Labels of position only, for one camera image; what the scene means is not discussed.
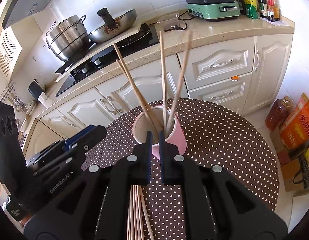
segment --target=green bottle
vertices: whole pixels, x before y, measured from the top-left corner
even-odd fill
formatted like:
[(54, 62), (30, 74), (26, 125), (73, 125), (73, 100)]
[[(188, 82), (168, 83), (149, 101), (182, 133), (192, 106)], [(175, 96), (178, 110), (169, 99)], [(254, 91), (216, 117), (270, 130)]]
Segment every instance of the green bottle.
[(256, 1), (257, 0), (244, 0), (247, 9), (247, 17), (251, 19), (259, 19)]

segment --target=round table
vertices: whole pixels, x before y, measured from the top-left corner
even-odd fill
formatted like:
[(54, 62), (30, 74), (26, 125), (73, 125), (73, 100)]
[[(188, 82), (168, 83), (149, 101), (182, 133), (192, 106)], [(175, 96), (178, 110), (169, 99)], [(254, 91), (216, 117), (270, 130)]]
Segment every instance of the round table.
[[(274, 210), (279, 193), (277, 165), (256, 128), (239, 114), (211, 102), (180, 98), (178, 103), (178, 119), (187, 139), (184, 156), (205, 167), (223, 166)], [(162, 101), (150, 103), (155, 105), (162, 105)], [(107, 137), (87, 153), (82, 168), (92, 164), (107, 167), (130, 155), (136, 145), (132, 124), (141, 112), (141, 107), (136, 107), (112, 122), (107, 127)], [(153, 234), (156, 239), (184, 240), (180, 186), (164, 186), (159, 160), (153, 156), (151, 164), (151, 182), (143, 187), (143, 194)], [(145, 239), (150, 239), (145, 223), (144, 234)]]

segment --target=green appliance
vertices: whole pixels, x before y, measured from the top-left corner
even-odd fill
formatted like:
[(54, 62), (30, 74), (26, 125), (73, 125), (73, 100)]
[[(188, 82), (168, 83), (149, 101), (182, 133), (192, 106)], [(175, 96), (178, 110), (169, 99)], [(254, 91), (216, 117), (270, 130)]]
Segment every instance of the green appliance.
[(236, 0), (186, 0), (189, 14), (207, 21), (237, 19), (240, 7)]

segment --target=pink cup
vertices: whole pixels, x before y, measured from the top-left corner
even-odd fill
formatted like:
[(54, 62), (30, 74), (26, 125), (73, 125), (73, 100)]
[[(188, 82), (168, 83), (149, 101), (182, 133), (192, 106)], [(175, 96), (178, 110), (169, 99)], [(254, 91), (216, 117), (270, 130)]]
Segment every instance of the pink cup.
[[(163, 123), (163, 106), (151, 107), (158, 119)], [(132, 125), (132, 134), (138, 144), (144, 143), (147, 137), (147, 131), (152, 130), (149, 121), (146, 119), (144, 112), (139, 114)], [(183, 155), (187, 149), (187, 141), (184, 136), (184, 131), (181, 128), (178, 120), (178, 115), (175, 113), (173, 129), (170, 135), (166, 138), (166, 142), (174, 144), (179, 149), (179, 154)], [(152, 145), (152, 154), (160, 159), (159, 143)]]

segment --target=frying pan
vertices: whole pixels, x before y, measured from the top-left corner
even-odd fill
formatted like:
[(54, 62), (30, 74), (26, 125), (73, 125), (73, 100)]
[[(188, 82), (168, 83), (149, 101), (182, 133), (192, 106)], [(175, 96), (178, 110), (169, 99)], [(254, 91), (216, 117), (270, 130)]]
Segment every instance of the frying pan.
[(104, 20), (104, 24), (88, 34), (88, 38), (96, 43), (108, 41), (123, 33), (136, 21), (136, 9), (126, 11), (115, 19), (110, 15), (107, 8), (102, 8), (97, 14)]

